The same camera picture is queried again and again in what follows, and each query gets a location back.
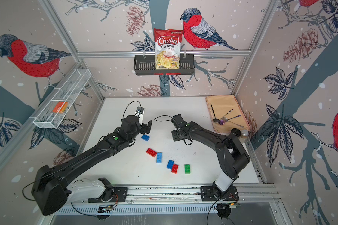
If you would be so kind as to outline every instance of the blue lego brick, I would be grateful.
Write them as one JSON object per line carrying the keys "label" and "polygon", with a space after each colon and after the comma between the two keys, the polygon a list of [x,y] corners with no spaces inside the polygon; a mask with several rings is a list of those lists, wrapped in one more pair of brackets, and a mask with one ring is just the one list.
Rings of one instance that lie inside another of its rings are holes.
{"label": "blue lego brick", "polygon": [[173,161],[173,160],[169,160],[168,165],[167,165],[167,168],[168,168],[168,169],[172,169],[172,168],[173,168],[173,165],[174,165],[174,161]]}
{"label": "blue lego brick", "polygon": [[162,156],[162,153],[158,152],[158,154],[156,155],[156,163],[161,163],[161,156]]}
{"label": "blue lego brick", "polygon": [[150,137],[149,137],[148,135],[145,135],[145,134],[143,134],[143,136],[142,136],[142,139],[145,140],[145,141],[148,141],[149,138],[150,138]]}

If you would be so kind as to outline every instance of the lego brick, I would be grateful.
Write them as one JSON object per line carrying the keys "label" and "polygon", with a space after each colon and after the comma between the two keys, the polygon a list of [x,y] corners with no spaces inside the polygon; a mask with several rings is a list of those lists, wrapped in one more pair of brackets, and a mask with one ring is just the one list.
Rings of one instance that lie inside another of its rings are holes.
{"label": "lego brick", "polygon": [[143,136],[142,136],[142,139],[145,140],[145,141],[148,141],[149,138],[150,138],[150,137],[149,137],[148,135],[145,135],[145,134],[143,134]]}
{"label": "lego brick", "polygon": [[179,166],[177,164],[173,164],[173,168],[171,169],[171,172],[176,174],[178,171],[178,167]]}
{"label": "lego brick", "polygon": [[150,149],[150,148],[148,148],[147,153],[148,153],[149,155],[153,156],[153,157],[156,156],[156,151],[154,151],[154,150],[152,150],[152,149]]}
{"label": "lego brick", "polygon": [[172,169],[173,164],[174,164],[174,161],[173,161],[173,160],[169,160],[168,165],[167,165],[167,168],[168,168],[168,169]]}
{"label": "lego brick", "polygon": [[161,163],[161,156],[162,156],[162,153],[158,152],[158,154],[156,155],[156,163]]}
{"label": "lego brick", "polygon": [[190,173],[190,165],[189,164],[184,165],[184,171],[185,171],[185,173]]}

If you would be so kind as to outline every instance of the light blue lego brick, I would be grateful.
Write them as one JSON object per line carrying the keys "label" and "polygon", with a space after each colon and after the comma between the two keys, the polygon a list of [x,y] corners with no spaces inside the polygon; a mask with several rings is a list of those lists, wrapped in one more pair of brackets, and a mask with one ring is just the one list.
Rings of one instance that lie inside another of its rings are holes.
{"label": "light blue lego brick", "polygon": [[161,156],[162,156],[162,153],[158,152],[158,154],[156,155],[156,163],[161,163]]}
{"label": "light blue lego brick", "polygon": [[168,169],[172,169],[172,168],[173,168],[173,165],[174,165],[174,161],[173,161],[173,160],[169,160],[168,165],[167,165],[167,168],[168,168]]}

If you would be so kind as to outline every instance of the orange object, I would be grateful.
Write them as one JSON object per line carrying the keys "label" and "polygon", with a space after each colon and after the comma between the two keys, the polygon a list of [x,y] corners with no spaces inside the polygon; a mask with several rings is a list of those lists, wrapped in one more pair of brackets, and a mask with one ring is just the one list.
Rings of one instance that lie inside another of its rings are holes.
{"label": "orange object", "polygon": [[64,101],[59,101],[57,105],[55,106],[55,108],[53,109],[53,112],[55,113],[58,112],[60,107],[63,106],[64,103],[65,103]]}
{"label": "orange object", "polygon": [[63,113],[65,111],[65,109],[68,107],[68,102],[65,102],[63,107],[60,109],[59,113]]}

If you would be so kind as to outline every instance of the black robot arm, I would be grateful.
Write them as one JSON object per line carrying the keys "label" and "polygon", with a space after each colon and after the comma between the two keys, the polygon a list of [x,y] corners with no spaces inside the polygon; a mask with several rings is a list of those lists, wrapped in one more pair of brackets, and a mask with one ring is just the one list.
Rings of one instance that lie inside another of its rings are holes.
{"label": "black robot arm", "polygon": [[237,136],[233,133],[222,135],[202,128],[195,122],[187,123],[181,114],[173,116],[171,122],[176,130],[171,132],[173,140],[180,141],[188,139],[189,141],[199,141],[213,149],[218,157],[219,165],[222,171],[232,180],[238,178],[238,174],[250,162],[250,158]]}
{"label": "black robot arm", "polygon": [[41,167],[37,174],[31,194],[34,196],[44,216],[59,210],[71,194],[66,187],[80,174],[94,165],[107,159],[124,148],[130,146],[135,137],[141,133],[150,133],[151,121],[148,125],[139,123],[139,117],[127,116],[122,119],[121,127],[108,134],[97,145],[64,164],[49,168]]}

